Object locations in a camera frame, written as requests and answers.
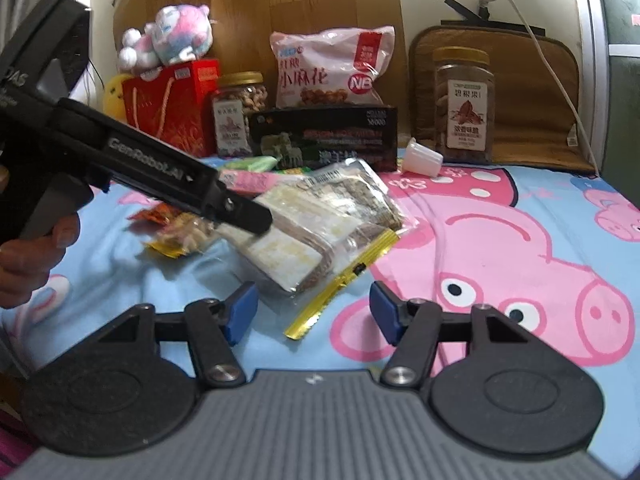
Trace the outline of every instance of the human hand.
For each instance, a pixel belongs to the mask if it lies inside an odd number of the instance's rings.
[[[8,171],[0,166],[0,192],[6,187]],[[0,246],[0,307],[27,303],[31,293],[49,280],[66,248],[78,240],[78,215],[62,218],[49,236],[35,240],[11,240]]]

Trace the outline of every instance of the bedsheet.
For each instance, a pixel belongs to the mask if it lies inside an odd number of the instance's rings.
[[[300,342],[282,335],[282,313],[261,304],[234,348],[247,373],[382,367],[392,348],[369,314],[375,279],[454,312],[491,303],[598,381],[606,412],[590,451],[628,474],[640,462],[640,212],[599,178],[547,170],[451,166],[437,178],[383,179],[417,227],[341,292]],[[173,312],[199,298],[225,298],[240,285],[225,264],[224,243],[182,260],[145,251],[150,235],[132,231],[127,216],[152,203],[119,185],[97,192],[81,212],[78,243],[49,283],[2,313],[15,351],[33,368],[131,305]],[[162,344],[161,351],[193,373],[185,344]],[[442,365],[461,356],[456,344],[438,354]]]

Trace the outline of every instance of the plastic jar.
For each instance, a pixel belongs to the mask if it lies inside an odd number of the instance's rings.
[[[495,94],[489,55],[444,46],[433,51],[433,62],[436,149],[445,161],[491,162]]]
[[[267,90],[260,72],[237,72],[218,78],[212,94],[218,156],[251,155],[249,115],[267,107]]]

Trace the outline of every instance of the gray gripper base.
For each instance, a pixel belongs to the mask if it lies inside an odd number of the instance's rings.
[[[185,426],[116,458],[42,449],[10,480],[612,480],[586,453],[504,462],[453,441],[418,396],[356,372],[260,371]]]

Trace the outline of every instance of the black pupil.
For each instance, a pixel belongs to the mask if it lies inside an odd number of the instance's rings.
[[[524,314],[521,310],[514,308],[509,313],[509,319],[513,319],[516,323],[520,323],[524,319]]]
[[[449,286],[447,286],[447,290],[452,296],[459,296],[460,294],[462,294],[462,289],[455,283],[451,283]]]

